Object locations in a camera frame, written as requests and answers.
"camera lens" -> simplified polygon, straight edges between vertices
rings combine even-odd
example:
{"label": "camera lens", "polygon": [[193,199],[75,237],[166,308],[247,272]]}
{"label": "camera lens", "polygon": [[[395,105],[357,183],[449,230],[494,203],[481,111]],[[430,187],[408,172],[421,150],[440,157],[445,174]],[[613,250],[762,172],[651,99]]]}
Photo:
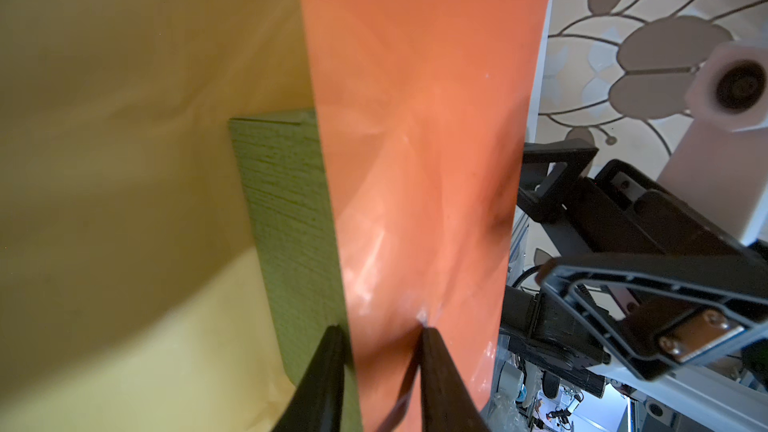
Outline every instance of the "camera lens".
{"label": "camera lens", "polygon": [[717,83],[717,102],[732,113],[740,113],[754,106],[766,88],[766,72],[757,62],[735,64]]}
{"label": "camera lens", "polygon": [[650,409],[650,412],[656,417],[661,417],[662,415],[664,415],[664,409],[662,409],[656,404],[651,404],[648,408]]}

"yellow surface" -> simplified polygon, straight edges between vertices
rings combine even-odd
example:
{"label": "yellow surface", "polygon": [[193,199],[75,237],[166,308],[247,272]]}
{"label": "yellow surface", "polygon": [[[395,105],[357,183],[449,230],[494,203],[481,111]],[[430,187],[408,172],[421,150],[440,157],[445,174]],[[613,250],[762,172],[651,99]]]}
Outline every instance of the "yellow surface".
{"label": "yellow surface", "polygon": [[0,430],[265,430],[291,394],[226,119],[298,0],[0,0]]}

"orange plastic sheet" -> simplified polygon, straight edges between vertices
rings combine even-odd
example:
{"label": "orange plastic sheet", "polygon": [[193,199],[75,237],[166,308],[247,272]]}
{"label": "orange plastic sheet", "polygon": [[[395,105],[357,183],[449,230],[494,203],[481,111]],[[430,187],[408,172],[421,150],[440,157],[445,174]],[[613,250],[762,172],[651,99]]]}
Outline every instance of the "orange plastic sheet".
{"label": "orange plastic sheet", "polygon": [[421,324],[488,399],[547,1],[302,0],[366,430]]}

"white camera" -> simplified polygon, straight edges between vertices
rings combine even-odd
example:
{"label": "white camera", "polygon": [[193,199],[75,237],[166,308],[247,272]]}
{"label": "white camera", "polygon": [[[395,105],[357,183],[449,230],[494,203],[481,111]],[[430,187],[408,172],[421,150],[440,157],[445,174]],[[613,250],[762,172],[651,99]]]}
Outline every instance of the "white camera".
{"label": "white camera", "polygon": [[720,44],[685,95],[690,114],[726,132],[768,126],[768,43]]}
{"label": "white camera", "polygon": [[768,214],[768,43],[720,44],[685,96],[694,118],[658,182],[744,245]]}

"floral wallpaper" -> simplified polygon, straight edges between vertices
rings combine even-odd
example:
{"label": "floral wallpaper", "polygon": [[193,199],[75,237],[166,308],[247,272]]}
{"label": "floral wallpaper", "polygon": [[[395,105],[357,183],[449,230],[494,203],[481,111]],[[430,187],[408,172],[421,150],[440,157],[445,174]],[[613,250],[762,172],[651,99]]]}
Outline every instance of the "floral wallpaper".
{"label": "floral wallpaper", "polygon": [[[536,142],[581,137],[655,178],[690,124],[683,96],[719,43],[764,36],[768,0],[552,0]],[[525,266],[554,246],[539,226]]]}

